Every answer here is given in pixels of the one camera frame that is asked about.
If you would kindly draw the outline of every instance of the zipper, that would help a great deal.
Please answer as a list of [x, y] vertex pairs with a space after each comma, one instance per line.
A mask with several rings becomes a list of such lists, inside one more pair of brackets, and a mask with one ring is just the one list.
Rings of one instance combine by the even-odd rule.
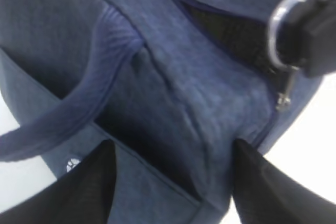
[[267, 137], [267, 135], [270, 133], [270, 131], [273, 129], [273, 127], [275, 126], [276, 122], [278, 121], [278, 117], [279, 117], [279, 112], [281, 110], [277, 109], [277, 107], [279, 106], [279, 94], [277, 92], [277, 90], [275, 89], [274, 85], [266, 78], [266, 76], [264, 76], [258, 69], [256, 69], [255, 67], [250, 66], [249, 64], [247, 64], [246, 62], [242, 61], [241, 59], [235, 57], [232, 55], [232, 53], [230, 53], [227, 48], [225, 48], [225, 46], [223, 46], [218, 40], [214, 39], [207, 31], [205, 31], [205, 29], [199, 25], [197, 22], [194, 21], [194, 18], [186, 11], [185, 7], [182, 5], [181, 2], [191, 5], [195, 8], [199, 8], [201, 10], [205, 10], [208, 12], [212, 12], [215, 14], [220, 14], [220, 15], [225, 15], [228, 17], [235, 17], [235, 18], [248, 18], [251, 21], [257, 22], [257, 23], [261, 23], [259, 20], [254, 19], [254, 18], [250, 18], [247, 16], [243, 16], [243, 15], [236, 15], [234, 13], [225, 11], [225, 10], [221, 10], [221, 9], [217, 9], [215, 7], [206, 5], [204, 3], [198, 2], [197, 0], [172, 0], [177, 7], [182, 11], [182, 13], [190, 20], [190, 22], [197, 27], [197, 29], [199, 29], [199, 31], [206, 37], [208, 38], [211, 42], [213, 42], [220, 50], [222, 50], [223, 52], [225, 52], [229, 58], [236, 62], [239, 63], [240, 65], [244, 66], [245, 68], [251, 70], [253, 73], [255, 73], [265, 84], [266, 87], [268, 89], [268, 100], [270, 102], [271, 105], [271, 116], [270, 119], [267, 123], [267, 125], [264, 127], [264, 129], [252, 140], [252, 142], [250, 143], [253, 147], [258, 148], [260, 147], [260, 145], [263, 143], [264, 139]]

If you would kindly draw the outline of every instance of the bag pocket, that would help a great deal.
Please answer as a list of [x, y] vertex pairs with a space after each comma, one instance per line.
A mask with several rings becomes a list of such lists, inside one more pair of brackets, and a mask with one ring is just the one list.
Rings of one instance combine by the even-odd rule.
[[[1, 50], [0, 87], [19, 123], [31, 121], [59, 102]], [[56, 177], [61, 177], [71, 158], [83, 159], [107, 138], [115, 142], [117, 157], [116, 191], [109, 223], [190, 223], [200, 202], [93, 123], [43, 158]]]

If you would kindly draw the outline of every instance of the seam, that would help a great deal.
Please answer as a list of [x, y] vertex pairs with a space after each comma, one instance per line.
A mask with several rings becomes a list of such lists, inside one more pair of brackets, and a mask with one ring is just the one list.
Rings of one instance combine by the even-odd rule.
[[[24, 78], [28, 79], [30, 82], [32, 82], [37, 88], [39, 88], [43, 93], [45, 93], [49, 98], [51, 98], [55, 102], [60, 102], [56, 96], [54, 96], [47, 88], [42, 86], [38, 81], [36, 81], [33, 77], [28, 75], [21, 67], [19, 67], [16, 63], [14, 63], [9, 56], [0, 49], [0, 60], [4, 60], [7, 64], [9, 64], [12, 68], [16, 69], [19, 74], [21, 74]], [[98, 125], [95, 123], [90, 123], [88, 126], [93, 127], [97, 131], [99, 131], [101, 134], [106, 136], [107, 138], [111, 139], [115, 144], [117, 144], [121, 149], [123, 149], [125, 152], [127, 152], [132, 157], [136, 158], [144, 167], [147, 168], [147, 170], [154, 175], [157, 179], [159, 179], [165, 186], [172, 189], [175, 193], [179, 194], [181, 197], [186, 199], [188, 202], [193, 204], [195, 207], [198, 207], [201, 201], [198, 201], [194, 199], [191, 195], [189, 195], [186, 191], [181, 189], [177, 184], [170, 181], [167, 177], [165, 177], [163, 174], [161, 174], [158, 170], [156, 170], [154, 167], [149, 165], [143, 158], [141, 158], [135, 151], [129, 149], [126, 147], [123, 143], [121, 143], [119, 140], [105, 132], [103, 129], [101, 129]]]
[[[109, 5], [112, 5], [117, 11], [119, 11], [120, 14], [122, 14], [132, 24], [132, 27], [142, 36], [141, 32], [139, 30], [137, 30], [136, 25], [132, 22], [132, 19], [128, 15], [126, 15], [117, 5], [115, 5], [110, 0], [103, 0], [103, 1], [106, 2]], [[171, 82], [169, 81], [169, 78], [164, 73], [164, 71], [159, 67], [158, 63], [155, 61], [150, 47], [148, 46], [148, 44], [146, 42], [145, 42], [144, 46], [149, 52], [150, 60], [152, 62], [152, 65], [153, 65], [154, 69], [156, 70], [157, 74], [162, 78], [163, 82], [165, 83], [165, 86], [168, 90], [168, 93], [169, 93], [171, 99], [173, 101], [177, 101], [179, 104], [181, 104], [184, 107], [184, 112], [188, 116], [188, 118], [191, 122], [191, 125], [193, 127], [193, 130], [196, 132], [198, 138], [202, 142], [203, 153], [204, 153], [204, 156], [205, 156], [205, 169], [206, 169], [206, 171], [209, 171], [210, 170], [210, 167], [209, 167], [209, 150], [207, 148], [205, 137], [204, 137], [204, 134], [202, 133], [202, 130], [201, 130], [201, 127], [200, 127], [200, 123], [198, 122], [198, 120], [196, 119], [196, 117], [194, 115], [194, 111], [187, 104], [187, 102], [183, 102], [183, 100], [185, 100], [185, 99], [181, 99], [181, 98], [179, 98], [178, 95], [176, 95], [176, 93], [177, 93], [177, 92], [175, 92], [176, 89], [171, 85]], [[210, 185], [209, 180], [210, 180], [210, 178], [209, 178], [209, 172], [208, 172], [208, 175], [207, 175], [207, 178], [206, 178], [207, 186]]]

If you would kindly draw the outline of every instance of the metal ring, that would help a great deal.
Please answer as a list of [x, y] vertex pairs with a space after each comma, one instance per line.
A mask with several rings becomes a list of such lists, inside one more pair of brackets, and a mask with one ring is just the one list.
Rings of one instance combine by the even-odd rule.
[[305, 1], [306, 0], [283, 0], [274, 10], [269, 20], [268, 29], [267, 29], [268, 57], [271, 63], [278, 69], [287, 70], [288, 68], [291, 67], [287, 64], [284, 64], [278, 56], [277, 40], [278, 40], [278, 34], [281, 28], [282, 22], [284, 21], [284, 19], [286, 18], [290, 10], [293, 9], [293, 7]]

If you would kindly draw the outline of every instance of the black fabric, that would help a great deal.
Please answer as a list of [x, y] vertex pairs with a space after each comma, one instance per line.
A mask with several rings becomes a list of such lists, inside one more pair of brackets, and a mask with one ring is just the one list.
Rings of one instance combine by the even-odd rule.
[[305, 189], [237, 140], [234, 201], [242, 224], [332, 224], [336, 206]]
[[1, 224], [105, 224], [116, 184], [112, 141], [26, 202], [0, 215]]
[[237, 17], [212, 7], [183, 2], [183, 7], [208, 36], [246, 65], [257, 69], [282, 92], [288, 73], [272, 66], [267, 56], [267, 27], [245, 17]]

